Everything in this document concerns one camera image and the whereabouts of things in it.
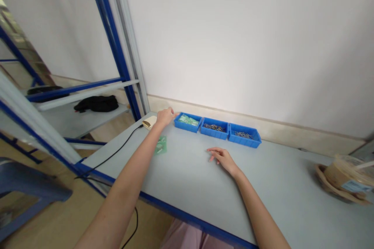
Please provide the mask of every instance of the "small electronic device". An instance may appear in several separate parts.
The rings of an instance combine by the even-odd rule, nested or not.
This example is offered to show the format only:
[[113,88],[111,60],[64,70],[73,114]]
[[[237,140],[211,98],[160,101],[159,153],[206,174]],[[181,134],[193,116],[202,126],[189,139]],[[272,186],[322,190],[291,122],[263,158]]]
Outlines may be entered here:
[[144,125],[146,129],[151,130],[153,125],[156,123],[156,121],[157,121],[157,117],[151,116],[148,119],[145,119],[144,121],[142,121],[142,124]]

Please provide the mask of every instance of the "green component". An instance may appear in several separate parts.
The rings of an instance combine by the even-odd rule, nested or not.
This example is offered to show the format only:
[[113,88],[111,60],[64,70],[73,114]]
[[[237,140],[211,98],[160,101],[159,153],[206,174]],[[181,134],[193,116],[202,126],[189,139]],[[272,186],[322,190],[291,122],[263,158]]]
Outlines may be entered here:
[[160,136],[160,139],[157,142],[155,153],[154,154],[164,154],[168,151],[166,147],[166,136]]
[[190,118],[189,116],[187,116],[185,114],[182,114],[178,121],[181,122],[181,123],[187,123],[189,125],[192,124],[194,126],[198,126],[198,124],[199,124],[199,121],[197,121],[193,118]]

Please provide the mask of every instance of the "hand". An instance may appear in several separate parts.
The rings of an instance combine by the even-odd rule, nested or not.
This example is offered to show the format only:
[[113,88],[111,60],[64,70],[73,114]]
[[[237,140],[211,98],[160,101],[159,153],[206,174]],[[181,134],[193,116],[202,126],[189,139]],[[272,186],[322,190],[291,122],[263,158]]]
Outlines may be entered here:
[[174,110],[171,107],[164,109],[157,113],[156,124],[165,128],[178,114],[179,113],[174,114]]
[[231,176],[235,176],[238,172],[240,172],[239,167],[236,165],[232,157],[230,156],[229,152],[225,149],[214,147],[210,148],[207,151],[211,152],[212,156],[210,157],[210,161],[214,158],[217,159],[217,164],[220,164],[231,174]]

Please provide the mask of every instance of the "blue table edge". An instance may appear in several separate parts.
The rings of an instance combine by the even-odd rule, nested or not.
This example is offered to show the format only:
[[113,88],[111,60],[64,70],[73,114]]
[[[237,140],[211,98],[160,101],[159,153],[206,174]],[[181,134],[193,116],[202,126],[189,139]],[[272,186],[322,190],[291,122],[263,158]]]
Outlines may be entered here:
[[[82,161],[77,162],[75,164],[75,167],[80,170],[82,173],[87,172],[91,169],[91,167],[88,167],[82,163]],[[96,176],[101,177],[102,179],[109,181],[110,183],[114,183],[115,178],[110,177],[100,171],[93,170],[90,172],[91,174],[94,174]],[[140,191],[139,197],[146,203],[158,208],[159,210],[168,213],[169,215],[187,223],[195,228],[198,228],[202,230],[203,232],[212,235],[228,244],[231,245],[241,245],[245,248],[250,249],[258,249],[257,245],[254,245],[248,241],[245,241],[244,239],[241,239],[240,237],[237,237],[231,233],[228,233],[227,231],[224,231],[216,226],[213,226],[191,214],[188,214],[187,212],[184,212],[183,210],[180,210],[170,204],[167,204],[166,202],[163,202],[162,200],[159,200],[151,195],[148,195],[142,191]]]

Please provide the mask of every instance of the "black cable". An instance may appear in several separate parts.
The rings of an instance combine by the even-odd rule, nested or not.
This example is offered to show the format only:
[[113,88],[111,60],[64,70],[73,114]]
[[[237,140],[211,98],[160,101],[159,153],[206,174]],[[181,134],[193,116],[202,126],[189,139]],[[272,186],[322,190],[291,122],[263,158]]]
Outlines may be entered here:
[[132,134],[138,129],[138,128],[142,128],[143,125],[139,125],[137,128],[134,129],[133,132],[131,132],[130,136],[127,138],[126,142],[117,150],[114,152],[114,154],[112,154],[110,157],[108,157],[106,160],[104,160],[102,163],[96,165],[94,168],[90,169],[89,171],[86,171],[85,173],[75,177],[74,179],[79,179],[79,178],[83,178],[87,173],[90,173],[92,171],[94,171],[96,168],[98,168],[100,165],[106,163],[109,159],[111,159],[120,149],[123,148],[123,146],[127,143],[127,141],[130,139],[130,137],[132,136]]
[[136,212],[136,227],[135,227],[135,230],[134,232],[132,233],[132,235],[130,236],[130,238],[125,242],[125,244],[122,246],[121,249],[124,249],[126,244],[131,240],[131,238],[134,236],[134,234],[136,233],[136,230],[138,229],[138,219],[139,219],[139,215],[138,215],[138,210],[136,209],[135,207],[135,212]]
[[[88,180],[92,180],[92,181],[95,181],[95,182],[99,182],[99,183],[104,184],[104,185],[107,185],[107,186],[109,186],[109,187],[112,186],[112,185],[109,185],[108,183],[102,182],[102,181],[97,180],[97,179],[95,179],[95,178],[87,177],[86,179],[88,179]],[[135,230],[134,230],[134,232],[132,233],[132,235],[130,236],[130,238],[129,238],[129,239],[125,242],[125,244],[121,247],[121,249],[124,249],[124,248],[125,248],[125,246],[127,245],[127,243],[128,243],[128,242],[131,240],[131,238],[135,235],[135,233],[136,233],[136,231],[137,231],[137,229],[138,229],[139,214],[138,214],[138,210],[136,209],[136,207],[135,207],[135,212],[136,212],[136,227],[135,227]]]
[[87,180],[92,180],[92,181],[99,182],[99,183],[104,184],[104,185],[109,186],[109,187],[112,186],[112,185],[109,185],[108,183],[105,183],[105,182],[103,182],[103,181],[97,180],[97,179],[92,178],[92,177],[86,177],[86,179],[87,179]]

